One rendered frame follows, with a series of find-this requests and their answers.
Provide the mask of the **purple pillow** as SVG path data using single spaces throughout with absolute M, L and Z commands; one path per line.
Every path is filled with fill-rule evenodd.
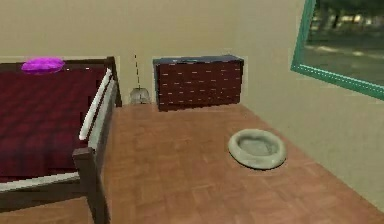
M 25 61 L 21 70 L 30 74 L 44 74 L 58 72 L 65 65 L 61 58 L 57 57 L 37 57 Z

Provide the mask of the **grey dome floor lamp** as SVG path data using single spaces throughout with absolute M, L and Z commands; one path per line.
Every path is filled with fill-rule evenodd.
M 130 92 L 130 103 L 131 104 L 149 104 L 151 102 L 149 91 L 141 86 L 140 75 L 138 69 L 138 61 L 135 61 L 137 86 Z

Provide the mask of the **dark wood bed maroon cover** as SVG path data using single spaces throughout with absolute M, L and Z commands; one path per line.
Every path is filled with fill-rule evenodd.
M 109 224 L 101 171 L 121 104 L 112 56 L 49 74 L 0 63 L 0 213 L 85 197 L 93 223 Z

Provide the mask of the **dark red chest of drawers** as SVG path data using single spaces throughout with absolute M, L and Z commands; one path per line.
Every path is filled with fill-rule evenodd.
M 244 60 L 234 55 L 153 60 L 159 111 L 240 102 Z

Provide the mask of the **grey round pet bed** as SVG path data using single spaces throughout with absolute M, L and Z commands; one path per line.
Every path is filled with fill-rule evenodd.
M 287 150 L 275 134 L 261 129 L 243 129 L 228 141 L 231 156 L 240 164 L 258 170 L 274 169 L 284 163 Z

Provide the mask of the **green framed window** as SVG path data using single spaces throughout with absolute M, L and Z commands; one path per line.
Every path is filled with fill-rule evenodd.
M 384 0 L 304 0 L 291 70 L 384 101 Z

